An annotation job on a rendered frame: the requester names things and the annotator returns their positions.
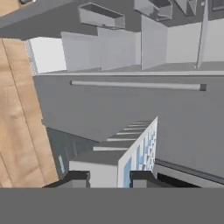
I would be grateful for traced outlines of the light wooden cabinet panel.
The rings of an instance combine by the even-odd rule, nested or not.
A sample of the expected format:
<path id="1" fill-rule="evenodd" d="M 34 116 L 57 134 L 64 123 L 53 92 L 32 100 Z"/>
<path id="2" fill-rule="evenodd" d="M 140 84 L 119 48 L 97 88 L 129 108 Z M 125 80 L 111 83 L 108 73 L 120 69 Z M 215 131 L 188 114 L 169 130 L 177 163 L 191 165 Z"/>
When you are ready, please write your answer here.
<path id="1" fill-rule="evenodd" d="M 0 187 L 58 179 L 25 43 L 0 38 Z"/>

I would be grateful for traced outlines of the grey freezer door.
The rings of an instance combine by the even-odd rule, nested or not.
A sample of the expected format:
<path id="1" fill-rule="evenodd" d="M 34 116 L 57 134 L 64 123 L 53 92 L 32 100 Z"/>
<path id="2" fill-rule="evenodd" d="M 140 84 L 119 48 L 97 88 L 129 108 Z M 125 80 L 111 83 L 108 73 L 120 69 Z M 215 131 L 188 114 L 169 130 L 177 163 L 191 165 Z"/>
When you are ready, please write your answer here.
<path id="1" fill-rule="evenodd" d="M 136 121 L 158 119 L 157 158 L 224 179 L 224 77 L 33 78 L 43 123 L 101 142 Z M 73 86 L 72 81 L 205 84 L 205 91 Z"/>

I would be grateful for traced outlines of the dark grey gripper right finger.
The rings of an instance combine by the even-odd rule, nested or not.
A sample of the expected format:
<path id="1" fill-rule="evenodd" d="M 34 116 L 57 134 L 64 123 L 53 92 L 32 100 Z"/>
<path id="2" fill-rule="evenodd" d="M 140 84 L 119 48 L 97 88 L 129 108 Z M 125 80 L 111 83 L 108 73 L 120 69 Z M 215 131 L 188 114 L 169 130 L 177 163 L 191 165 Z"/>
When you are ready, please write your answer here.
<path id="1" fill-rule="evenodd" d="M 174 184 L 169 184 L 155 178 L 151 171 L 131 171 L 129 173 L 129 180 L 131 188 L 175 187 Z"/>

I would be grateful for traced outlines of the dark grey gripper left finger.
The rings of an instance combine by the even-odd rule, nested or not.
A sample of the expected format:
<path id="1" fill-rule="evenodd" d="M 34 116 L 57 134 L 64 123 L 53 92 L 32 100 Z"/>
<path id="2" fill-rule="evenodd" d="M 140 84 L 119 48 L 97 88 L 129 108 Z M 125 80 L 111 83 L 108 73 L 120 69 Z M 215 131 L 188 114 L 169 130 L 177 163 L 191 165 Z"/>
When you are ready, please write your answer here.
<path id="1" fill-rule="evenodd" d="M 89 171 L 69 171 L 64 178 L 55 181 L 46 188 L 89 188 L 90 187 L 90 172 Z"/>

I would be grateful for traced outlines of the small grey fridge bin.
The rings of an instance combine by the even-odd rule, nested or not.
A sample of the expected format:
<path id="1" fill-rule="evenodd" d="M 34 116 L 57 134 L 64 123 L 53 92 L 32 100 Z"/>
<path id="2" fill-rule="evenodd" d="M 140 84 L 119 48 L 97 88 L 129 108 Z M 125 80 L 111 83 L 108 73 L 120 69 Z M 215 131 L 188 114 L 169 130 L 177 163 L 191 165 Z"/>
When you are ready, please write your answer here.
<path id="1" fill-rule="evenodd" d="M 172 19 L 171 0 L 134 0 L 134 10 L 157 21 Z"/>

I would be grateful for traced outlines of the large grey fridge bin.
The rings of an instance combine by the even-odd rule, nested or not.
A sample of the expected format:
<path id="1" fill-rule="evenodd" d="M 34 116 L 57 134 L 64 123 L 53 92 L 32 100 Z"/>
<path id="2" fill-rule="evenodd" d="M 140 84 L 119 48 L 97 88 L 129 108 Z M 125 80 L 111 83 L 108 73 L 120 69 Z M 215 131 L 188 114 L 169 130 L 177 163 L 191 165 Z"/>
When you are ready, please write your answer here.
<path id="1" fill-rule="evenodd" d="M 112 30 L 125 28 L 125 16 L 96 3 L 85 3 L 78 7 L 80 21 L 86 25 Z"/>

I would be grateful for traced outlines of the grey fridge with white interior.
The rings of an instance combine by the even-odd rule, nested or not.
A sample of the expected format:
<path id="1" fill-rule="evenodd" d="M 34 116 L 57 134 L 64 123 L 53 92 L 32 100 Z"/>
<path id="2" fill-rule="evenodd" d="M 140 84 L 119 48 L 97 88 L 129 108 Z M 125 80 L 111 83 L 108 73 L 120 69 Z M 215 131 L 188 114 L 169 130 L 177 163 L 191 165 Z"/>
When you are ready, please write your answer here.
<path id="1" fill-rule="evenodd" d="M 172 19 L 134 10 L 134 0 L 0 0 L 0 39 L 26 42 L 38 74 L 196 69 L 205 0 L 171 0 Z M 125 16 L 125 28 L 83 24 L 78 7 L 99 4 Z M 199 70 L 224 70 L 224 0 L 208 0 Z"/>

